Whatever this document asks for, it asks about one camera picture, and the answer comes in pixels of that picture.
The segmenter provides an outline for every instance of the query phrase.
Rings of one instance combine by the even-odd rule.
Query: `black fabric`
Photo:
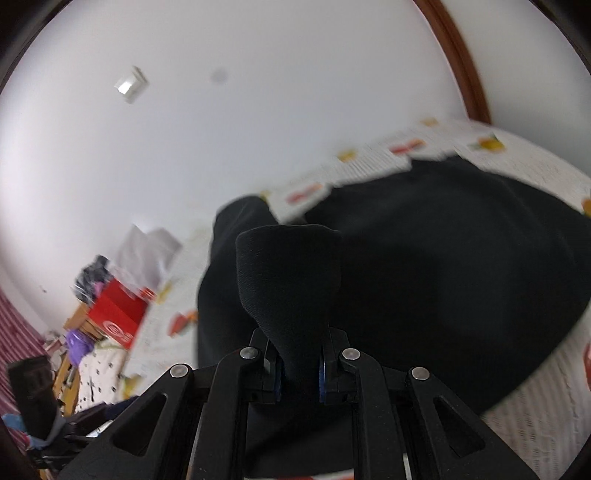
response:
[[[318,402],[318,358],[340,287],[340,235],[320,225],[271,225],[236,240],[238,289],[285,365],[284,396]]]
[[[306,220],[342,236],[342,279],[329,313],[331,326],[347,331],[353,346],[382,365],[427,367],[477,413],[514,390],[548,357],[591,296],[590,220],[552,195],[480,171],[459,157],[413,161],[409,172],[334,189]],[[256,322],[241,306],[235,242],[241,232],[275,224],[254,197],[238,200],[218,216],[211,265],[199,292],[201,367],[248,343]],[[290,286],[294,296],[302,292],[281,274],[293,271],[290,249],[282,245],[297,228],[276,226],[259,237],[260,244],[251,233],[246,246],[259,253],[272,248],[285,268],[265,282]],[[287,314],[274,311],[277,317]],[[271,340],[288,342],[288,332],[281,332],[274,330]],[[336,463],[352,466],[347,449],[332,452],[337,456],[330,467],[312,456],[308,462],[307,455],[288,462],[297,458],[286,453],[291,447],[322,448],[319,439],[325,443],[326,432],[334,432],[336,441],[337,432],[350,436],[335,414],[320,431],[304,422],[295,442],[294,418],[301,411],[294,412],[295,405],[286,406],[272,418],[261,410],[249,421],[249,464],[268,467],[255,473],[311,475],[334,471]],[[273,452],[271,445],[284,450]],[[277,464],[282,468],[275,471]]]

